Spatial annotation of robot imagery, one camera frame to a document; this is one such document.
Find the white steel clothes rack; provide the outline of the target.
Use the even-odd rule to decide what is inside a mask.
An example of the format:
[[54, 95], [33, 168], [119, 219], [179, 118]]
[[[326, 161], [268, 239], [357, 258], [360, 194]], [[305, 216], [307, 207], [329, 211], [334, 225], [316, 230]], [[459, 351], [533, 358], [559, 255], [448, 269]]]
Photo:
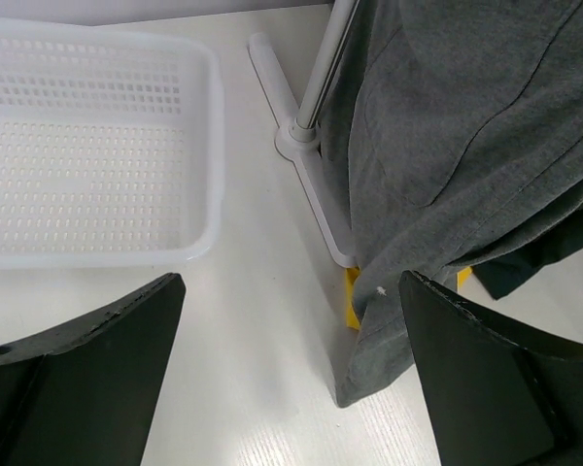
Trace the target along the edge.
[[321, 129], [318, 119], [358, 5], [353, 0], [334, 3], [300, 102], [292, 95], [268, 36], [257, 33], [248, 42], [257, 78], [278, 124], [274, 139], [276, 150], [294, 165], [331, 257], [343, 268], [356, 266], [355, 247], [348, 217], [326, 185], [319, 151]]

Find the white perforated plastic basket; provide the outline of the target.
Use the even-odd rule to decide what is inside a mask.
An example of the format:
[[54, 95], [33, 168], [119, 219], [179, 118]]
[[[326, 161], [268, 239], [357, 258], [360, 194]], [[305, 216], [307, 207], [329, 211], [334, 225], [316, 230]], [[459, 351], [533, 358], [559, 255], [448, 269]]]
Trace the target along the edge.
[[0, 269], [205, 253], [224, 120], [220, 62], [199, 42], [0, 17]]

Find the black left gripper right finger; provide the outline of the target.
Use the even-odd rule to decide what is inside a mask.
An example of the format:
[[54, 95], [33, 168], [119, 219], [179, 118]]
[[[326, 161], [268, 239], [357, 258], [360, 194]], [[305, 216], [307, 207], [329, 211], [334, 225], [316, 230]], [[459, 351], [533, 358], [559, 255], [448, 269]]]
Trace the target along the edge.
[[583, 465], [583, 344], [416, 272], [401, 306], [443, 465]]

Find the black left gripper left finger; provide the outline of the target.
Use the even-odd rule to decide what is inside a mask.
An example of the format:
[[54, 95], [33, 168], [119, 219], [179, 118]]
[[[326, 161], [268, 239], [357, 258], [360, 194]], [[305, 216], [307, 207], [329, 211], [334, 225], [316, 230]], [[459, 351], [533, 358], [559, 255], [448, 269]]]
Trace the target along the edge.
[[0, 345], [0, 465], [138, 465], [186, 294], [176, 273]]

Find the yellow shorts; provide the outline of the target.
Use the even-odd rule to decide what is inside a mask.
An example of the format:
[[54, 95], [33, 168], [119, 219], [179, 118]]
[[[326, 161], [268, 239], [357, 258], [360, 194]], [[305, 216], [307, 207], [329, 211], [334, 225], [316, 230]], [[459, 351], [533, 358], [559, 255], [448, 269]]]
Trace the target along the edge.
[[434, 198], [415, 204], [384, 177], [350, 184], [349, 210], [359, 248], [358, 267], [348, 271], [346, 322], [359, 329], [366, 288], [354, 295], [359, 276], [370, 280], [397, 273], [406, 264], [445, 273], [458, 289], [481, 250], [531, 223], [537, 234], [551, 230], [583, 203], [583, 180], [562, 182], [548, 175], [529, 182], [454, 176]]

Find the grey shorts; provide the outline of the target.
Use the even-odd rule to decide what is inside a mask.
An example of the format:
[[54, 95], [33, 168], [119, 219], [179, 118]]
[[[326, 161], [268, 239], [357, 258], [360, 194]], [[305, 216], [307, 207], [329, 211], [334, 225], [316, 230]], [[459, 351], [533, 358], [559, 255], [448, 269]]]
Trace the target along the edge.
[[[452, 177], [583, 180], [583, 1], [363, 1], [321, 116], [326, 176], [349, 216], [350, 184], [384, 177], [415, 204]], [[531, 242], [531, 223], [481, 250]], [[413, 362], [398, 283], [370, 280], [336, 402], [348, 407]]]

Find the dark navy shorts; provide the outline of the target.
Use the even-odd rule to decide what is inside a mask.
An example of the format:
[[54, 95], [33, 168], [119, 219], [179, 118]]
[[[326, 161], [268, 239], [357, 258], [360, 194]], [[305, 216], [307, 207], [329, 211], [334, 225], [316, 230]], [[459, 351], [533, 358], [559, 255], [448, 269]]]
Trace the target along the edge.
[[541, 269], [583, 250], [583, 208], [523, 247], [472, 267], [472, 274], [498, 300]]

